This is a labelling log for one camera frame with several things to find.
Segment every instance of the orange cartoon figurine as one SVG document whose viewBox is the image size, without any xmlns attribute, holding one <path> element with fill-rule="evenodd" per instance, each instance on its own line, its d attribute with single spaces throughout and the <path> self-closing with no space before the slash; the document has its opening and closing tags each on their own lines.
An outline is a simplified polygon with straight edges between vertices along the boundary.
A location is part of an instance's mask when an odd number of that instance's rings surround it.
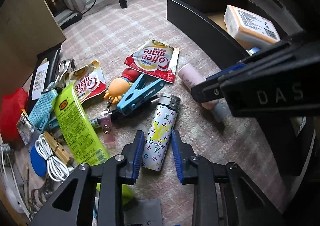
<svg viewBox="0 0 320 226">
<path fill-rule="evenodd" d="M 121 100 L 122 96 L 133 85 L 138 76 L 138 71 L 126 68 L 122 72 L 121 77 L 112 80 L 103 98 L 105 100 L 109 100 L 112 104 L 117 104 Z"/>
</svg>

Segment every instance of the metal bolt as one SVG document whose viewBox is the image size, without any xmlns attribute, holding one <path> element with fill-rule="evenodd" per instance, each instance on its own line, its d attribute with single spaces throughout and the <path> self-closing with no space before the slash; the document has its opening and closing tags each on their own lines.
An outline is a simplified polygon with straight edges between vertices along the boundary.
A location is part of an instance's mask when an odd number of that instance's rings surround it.
<svg viewBox="0 0 320 226">
<path fill-rule="evenodd" d="M 220 93 L 219 93 L 219 90 L 218 90 L 217 88 L 213 90 L 213 93 L 214 93 L 215 95 L 219 95 L 219 94 L 220 94 Z"/>
<path fill-rule="evenodd" d="M 109 127 L 108 125 L 104 125 L 104 126 L 103 126 L 103 132 L 104 132 L 105 134 L 109 134 L 109 133 L 111 132 L 110 127 Z"/>
<path fill-rule="evenodd" d="M 235 162 L 230 162 L 230 164 L 228 164 L 228 167 L 230 169 L 236 169 L 238 167 L 238 165 Z"/>
<path fill-rule="evenodd" d="M 124 160 L 124 155 L 122 155 L 122 154 L 116 155 L 116 156 L 115 156 L 115 159 L 116 159 L 117 161 Z"/>
<path fill-rule="evenodd" d="M 86 163 L 82 163 L 79 165 L 80 170 L 86 170 L 87 168 L 88 168 L 88 164 L 86 164 Z"/>
<path fill-rule="evenodd" d="M 194 154 L 194 155 L 191 156 L 191 158 L 193 160 L 199 160 L 200 159 L 200 155 L 199 154 Z"/>
</svg>

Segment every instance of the lighter metal top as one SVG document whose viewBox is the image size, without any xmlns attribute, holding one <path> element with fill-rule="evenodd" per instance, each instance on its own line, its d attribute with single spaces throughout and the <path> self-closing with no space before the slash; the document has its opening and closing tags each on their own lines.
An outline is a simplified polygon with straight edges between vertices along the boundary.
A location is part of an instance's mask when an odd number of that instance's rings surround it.
<svg viewBox="0 0 320 226">
<path fill-rule="evenodd" d="M 180 100 L 181 99 L 175 95 L 162 93 L 158 104 L 166 105 L 177 112 L 179 110 Z"/>
</svg>

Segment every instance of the coffee mate packet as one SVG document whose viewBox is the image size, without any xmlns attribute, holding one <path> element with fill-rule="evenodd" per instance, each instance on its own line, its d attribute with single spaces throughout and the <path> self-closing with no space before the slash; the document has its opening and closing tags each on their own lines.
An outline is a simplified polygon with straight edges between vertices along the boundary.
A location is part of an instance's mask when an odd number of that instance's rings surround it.
<svg viewBox="0 0 320 226">
<path fill-rule="evenodd" d="M 128 56 L 124 63 L 132 69 L 174 83 L 178 55 L 179 48 L 149 40 Z"/>
<path fill-rule="evenodd" d="M 106 90 L 106 82 L 97 60 L 73 71 L 66 79 L 66 85 L 74 82 L 74 88 L 81 103 Z"/>
</svg>

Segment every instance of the green packet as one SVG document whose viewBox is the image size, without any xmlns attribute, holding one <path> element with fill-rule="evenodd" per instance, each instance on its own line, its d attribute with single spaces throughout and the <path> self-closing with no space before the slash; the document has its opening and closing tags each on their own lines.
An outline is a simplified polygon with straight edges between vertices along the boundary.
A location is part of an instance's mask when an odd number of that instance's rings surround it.
<svg viewBox="0 0 320 226">
<path fill-rule="evenodd" d="M 52 107 L 65 141 L 77 163 L 94 166 L 106 162 L 110 156 L 92 128 L 73 83 L 52 100 Z M 97 184 L 97 190 L 100 190 L 100 184 Z M 126 185 L 122 185 L 122 194 L 124 204 L 133 197 Z"/>
</svg>

